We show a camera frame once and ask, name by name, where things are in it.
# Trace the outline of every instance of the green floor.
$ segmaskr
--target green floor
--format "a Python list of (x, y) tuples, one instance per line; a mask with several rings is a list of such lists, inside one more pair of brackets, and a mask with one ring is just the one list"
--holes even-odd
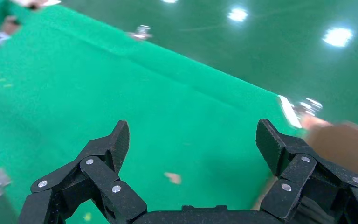
[[(294, 100), (315, 98), (320, 116), (358, 123), (358, 1), (62, 0), (63, 5)], [(243, 8), (243, 22), (227, 18)], [(347, 28), (346, 47), (322, 39)]]

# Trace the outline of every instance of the green felt surface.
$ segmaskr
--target green felt surface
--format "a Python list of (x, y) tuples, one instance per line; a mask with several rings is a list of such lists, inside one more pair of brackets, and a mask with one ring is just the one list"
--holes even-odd
[[(33, 181), (120, 119), (131, 133), (120, 176), (149, 211), (249, 209), (270, 175), (255, 145), (262, 118), (293, 133), (275, 94), (60, 6), (0, 48), (0, 167), (17, 212)], [(103, 217), (88, 203), (68, 223), (83, 222)]]

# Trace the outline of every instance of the small debris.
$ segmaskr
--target small debris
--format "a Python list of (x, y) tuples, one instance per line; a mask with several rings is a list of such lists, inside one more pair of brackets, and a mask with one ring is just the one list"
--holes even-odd
[(91, 212), (87, 212), (83, 218), (86, 222), (89, 222), (91, 220), (91, 217), (92, 217)]
[(182, 183), (182, 177), (179, 174), (165, 172), (164, 175), (168, 177), (169, 181), (175, 184)]

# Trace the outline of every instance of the cardboard box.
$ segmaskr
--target cardboard box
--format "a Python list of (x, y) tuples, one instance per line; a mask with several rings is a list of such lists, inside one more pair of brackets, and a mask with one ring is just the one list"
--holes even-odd
[(316, 126), (305, 141), (323, 158), (358, 173), (358, 125)]

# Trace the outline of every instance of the green table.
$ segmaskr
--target green table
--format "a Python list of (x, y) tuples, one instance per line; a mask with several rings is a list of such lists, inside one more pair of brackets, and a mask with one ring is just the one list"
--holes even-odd
[[(64, 7), (46, 8), (0, 48), (0, 167), (13, 180), (6, 196), (18, 213), (33, 181), (124, 119), (131, 145), (120, 176), (149, 211), (249, 209), (270, 175), (255, 145), (258, 120), (294, 132), (276, 97)], [(83, 222), (103, 217), (88, 203), (68, 223)]]
[[(62, 0), (126, 31), (151, 27), (150, 41), (294, 102), (314, 98), (329, 122), (358, 124), (358, 1)], [(244, 21), (228, 18), (244, 10)], [(345, 47), (323, 41), (348, 29)], [(345, 39), (336, 33), (333, 39)]]

